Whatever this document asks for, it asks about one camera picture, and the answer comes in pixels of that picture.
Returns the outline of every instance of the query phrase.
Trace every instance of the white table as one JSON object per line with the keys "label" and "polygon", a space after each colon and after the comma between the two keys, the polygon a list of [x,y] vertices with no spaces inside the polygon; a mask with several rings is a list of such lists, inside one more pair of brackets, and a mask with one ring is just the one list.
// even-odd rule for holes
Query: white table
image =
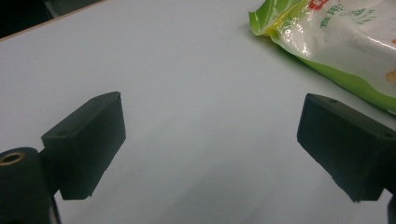
{"label": "white table", "polygon": [[127,139],[71,223],[387,223],[296,140],[308,92],[396,119],[249,31],[262,0],[112,0],[0,42],[0,150],[120,91]]}

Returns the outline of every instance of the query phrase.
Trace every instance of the plastic bag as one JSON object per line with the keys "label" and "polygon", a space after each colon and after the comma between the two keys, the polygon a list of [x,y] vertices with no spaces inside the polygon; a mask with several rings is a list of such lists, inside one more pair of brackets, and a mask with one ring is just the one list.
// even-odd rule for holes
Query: plastic bag
{"label": "plastic bag", "polygon": [[396,114],[396,1],[266,0],[249,18],[255,35]]}

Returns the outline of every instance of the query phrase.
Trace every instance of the dark floor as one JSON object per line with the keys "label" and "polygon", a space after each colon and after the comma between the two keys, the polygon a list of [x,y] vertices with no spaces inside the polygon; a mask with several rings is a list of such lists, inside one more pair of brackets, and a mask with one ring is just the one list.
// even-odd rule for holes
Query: dark floor
{"label": "dark floor", "polygon": [[101,0],[0,0],[0,38]]}

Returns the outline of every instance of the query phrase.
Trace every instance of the screw hole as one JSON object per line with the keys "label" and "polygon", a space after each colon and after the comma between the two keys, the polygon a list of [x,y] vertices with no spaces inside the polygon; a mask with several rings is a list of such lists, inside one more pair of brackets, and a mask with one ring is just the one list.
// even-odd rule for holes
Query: screw hole
{"label": "screw hole", "polygon": [[0,166],[7,166],[7,165],[17,163],[18,161],[23,160],[24,157],[25,157],[25,154],[22,152],[9,153],[0,159]]}

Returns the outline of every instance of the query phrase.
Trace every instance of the black plastic block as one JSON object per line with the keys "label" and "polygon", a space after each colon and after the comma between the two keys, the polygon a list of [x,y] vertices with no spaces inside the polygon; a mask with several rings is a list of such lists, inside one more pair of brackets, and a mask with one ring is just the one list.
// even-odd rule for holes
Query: black plastic block
{"label": "black plastic block", "polygon": [[65,200],[91,196],[125,140],[119,92],[92,98],[42,136],[40,152],[50,193]]}
{"label": "black plastic block", "polygon": [[375,201],[396,159],[396,133],[334,99],[307,94],[297,138],[354,202]]}

